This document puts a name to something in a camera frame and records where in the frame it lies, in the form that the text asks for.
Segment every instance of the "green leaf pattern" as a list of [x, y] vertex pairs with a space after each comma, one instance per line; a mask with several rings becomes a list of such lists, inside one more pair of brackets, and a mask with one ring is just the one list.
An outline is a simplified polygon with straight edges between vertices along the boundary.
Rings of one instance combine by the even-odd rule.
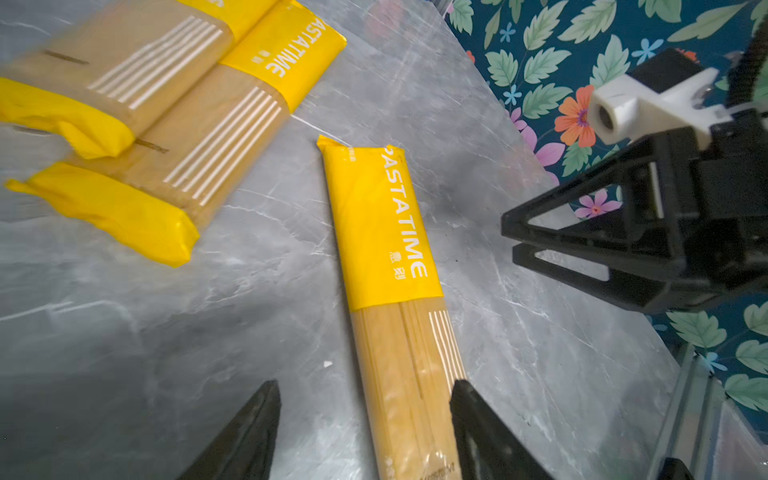
[[757, 27], [760, 26], [760, 22], [763, 20], [763, 17], [766, 16], [766, 13], [768, 13], [768, 0], [762, 0], [755, 5], [755, 8], [753, 8], [752, 13], [750, 14], [750, 20], [754, 22], [752, 25], [752, 35], [755, 35]]
[[720, 80], [715, 82], [715, 88], [728, 91], [728, 88], [730, 88], [730, 86], [728, 85], [728, 77], [726, 75], [723, 75], [722, 77], [720, 77]]
[[498, 23], [502, 19], [502, 9], [499, 8], [497, 10], [496, 15], [493, 15], [490, 20], [488, 20], [488, 24], [485, 26], [485, 40], [483, 41], [483, 46], [485, 48], [488, 48], [488, 46], [491, 44], [491, 40], [493, 39], [493, 35], [496, 35], [498, 32]]
[[714, 32], [720, 30], [720, 27], [726, 24], [746, 2], [739, 5], [730, 5], [727, 7], [713, 8], [696, 17], [696, 21], [687, 27], [682, 27], [674, 32], [667, 41], [683, 41], [692, 38], [706, 38]]
[[592, 155], [592, 147], [579, 147], [578, 144], [569, 145], [563, 156], [563, 177], [584, 169]]
[[520, 11], [524, 1], [525, 0], [509, 0], [509, 8], [512, 10], [512, 21], [514, 23], [520, 21]]
[[621, 40], [616, 35], [611, 35], [611, 41], [605, 48], [605, 53], [598, 55], [598, 62], [592, 67], [592, 76], [589, 84], [600, 88], [609, 81], [627, 73], [630, 62], [629, 48], [621, 49]]
[[491, 78], [499, 87], [508, 87], [515, 81], [518, 74], [518, 61], [504, 50], [490, 51], [485, 54], [488, 59], [488, 71]]
[[523, 98], [522, 114], [535, 120], [558, 107], [558, 102], [568, 96], [573, 90], [568, 87], [555, 87], [554, 84], [539, 85], [529, 91]]
[[531, 24], [523, 31], [523, 44], [527, 50], [537, 50], [544, 46], [547, 38], [551, 37], [554, 28], [560, 23], [560, 14], [567, 3], [568, 0], [563, 0], [551, 8], [545, 6], [538, 15], [533, 16]]
[[549, 74], [558, 69], [561, 61], [571, 56], [568, 50], [555, 50], [554, 47], [540, 50], [536, 56], [525, 62], [523, 78], [529, 84], [541, 83]]
[[752, 304], [744, 309], [744, 322], [753, 332], [768, 336], [768, 302], [762, 306]]
[[608, 30], [616, 16], [616, 0], [594, 0], [592, 5], [581, 11], [581, 15], [573, 17], [571, 26], [558, 38], [562, 41], [582, 43], [598, 36], [601, 31]]
[[453, 12], [449, 14], [451, 25], [457, 32], [466, 31], [472, 35], [472, 0], [453, 0]]
[[747, 340], [736, 349], [736, 358], [755, 372], [768, 374], [768, 343]]
[[728, 378], [723, 386], [728, 396], [752, 410], [768, 412], [768, 379], [751, 379], [740, 373]]
[[753, 100], [766, 100], [768, 98], [768, 61], [763, 64], [760, 69], [760, 73], [757, 75], [757, 81], [755, 82], [755, 95], [752, 96]]
[[717, 317], [707, 312], [667, 312], [672, 327], [686, 342], [705, 349], [720, 345], [726, 338], [725, 329], [719, 328]]
[[645, 4], [645, 15], [650, 18], [659, 15], [659, 18], [668, 23], [680, 22], [680, 10], [683, 8], [682, 0], [640, 0], [637, 6]]

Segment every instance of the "floral wallpaper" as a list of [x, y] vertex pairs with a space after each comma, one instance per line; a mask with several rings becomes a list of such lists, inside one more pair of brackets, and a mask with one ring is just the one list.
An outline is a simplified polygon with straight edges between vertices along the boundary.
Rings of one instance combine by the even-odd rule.
[[[446, 21], [554, 185], [623, 147], [587, 120], [592, 92], [666, 48], [721, 72], [707, 104], [768, 12], [768, 0], [454, 0]], [[755, 97], [768, 100], [768, 68]], [[620, 187], [571, 206], [586, 219], [621, 208]], [[707, 312], [648, 317], [671, 350], [693, 343], [768, 442], [768, 295]]]

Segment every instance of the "spaghetti package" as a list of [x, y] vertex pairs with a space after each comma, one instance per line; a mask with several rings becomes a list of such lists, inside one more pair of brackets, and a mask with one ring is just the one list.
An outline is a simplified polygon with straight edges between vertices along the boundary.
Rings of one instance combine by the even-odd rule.
[[379, 475], [459, 480], [449, 402], [465, 372], [405, 152], [317, 144]]
[[182, 265], [345, 45], [312, 12], [282, 0], [125, 153], [72, 156], [7, 186], [45, 198], [146, 257]]
[[0, 69], [0, 121], [116, 157], [276, 0], [120, 0]]

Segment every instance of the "gray marble surface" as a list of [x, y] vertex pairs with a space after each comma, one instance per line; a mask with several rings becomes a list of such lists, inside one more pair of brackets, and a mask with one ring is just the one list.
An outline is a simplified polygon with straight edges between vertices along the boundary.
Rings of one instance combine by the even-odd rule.
[[[0, 2], [2, 60], [101, 0]], [[0, 477], [175, 478], [265, 380], [272, 478], [376, 477], [318, 133], [406, 149], [470, 380], [558, 480], [640, 478], [677, 365], [637, 313], [516, 267], [549, 179], [431, 3], [305, 0], [349, 46], [178, 269], [0, 191]], [[0, 127], [0, 180], [61, 159]], [[573, 221], [568, 210], [554, 221]]]

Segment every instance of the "yellow wrapper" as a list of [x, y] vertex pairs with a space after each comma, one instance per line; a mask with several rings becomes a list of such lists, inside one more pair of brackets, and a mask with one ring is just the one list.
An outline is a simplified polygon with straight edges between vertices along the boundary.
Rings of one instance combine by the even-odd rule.
[[183, 210], [126, 184], [58, 162], [9, 190], [45, 198], [65, 217], [85, 220], [118, 242], [170, 266], [189, 261], [200, 234]]
[[116, 157], [135, 139], [103, 111], [7, 78], [0, 78], [0, 121], [60, 134], [83, 158]]
[[272, 85], [293, 112], [345, 46], [339, 32], [289, 0], [275, 5], [221, 64]]
[[442, 296], [402, 148], [350, 148], [320, 137], [352, 311]]

